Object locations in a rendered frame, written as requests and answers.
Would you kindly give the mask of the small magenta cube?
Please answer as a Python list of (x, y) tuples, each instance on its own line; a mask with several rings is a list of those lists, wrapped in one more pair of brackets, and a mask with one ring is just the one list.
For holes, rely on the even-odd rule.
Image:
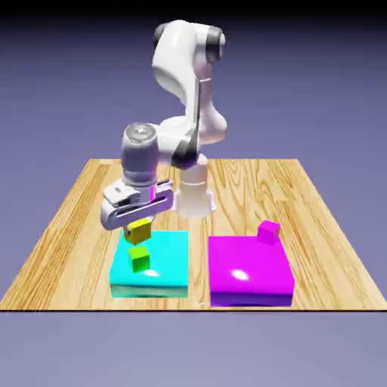
[(269, 220), (264, 220), (258, 226), (257, 240), (260, 243), (272, 245), (277, 242), (280, 235), (280, 224)]

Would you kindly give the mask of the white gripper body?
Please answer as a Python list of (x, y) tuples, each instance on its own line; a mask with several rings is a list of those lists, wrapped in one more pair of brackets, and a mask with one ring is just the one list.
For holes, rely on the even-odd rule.
[(133, 221), (171, 209), (173, 201), (173, 182), (170, 180), (132, 187), (117, 179), (103, 190), (101, 224), (108, 231), (123, 228)]

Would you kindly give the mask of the small green cube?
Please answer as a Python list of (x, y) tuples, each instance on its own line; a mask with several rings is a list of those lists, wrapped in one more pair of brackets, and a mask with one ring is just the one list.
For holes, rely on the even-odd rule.
[(135, 246), (128, 250), (134, 273), (150, 269), (150, 254), (145, 246)]

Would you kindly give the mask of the large magenta box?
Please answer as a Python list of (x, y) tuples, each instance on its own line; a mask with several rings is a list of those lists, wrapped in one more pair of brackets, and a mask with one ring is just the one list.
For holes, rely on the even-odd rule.
[(280, 241), (209, 238), (210, 305), (289, 307), (295, 279)]

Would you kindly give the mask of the large cyan box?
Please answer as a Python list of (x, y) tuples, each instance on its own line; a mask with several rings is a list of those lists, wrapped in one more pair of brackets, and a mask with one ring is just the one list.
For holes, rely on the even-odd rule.
[(120, 236), (109, 282), (113, 298), (186, 298), (188, 294), (189, 233), (153, 231), (141, 244), (150, 256), (147, 270), (134, 272), (129, 250)]

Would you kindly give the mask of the small yellow cube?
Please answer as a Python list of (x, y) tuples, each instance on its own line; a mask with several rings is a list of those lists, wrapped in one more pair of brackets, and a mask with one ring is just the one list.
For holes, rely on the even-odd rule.
[(142, 218), (128, 224), (124, 229), (124, 238), (132, 245), (138, 245), (151, 238), (152, 222), (148, 218)]

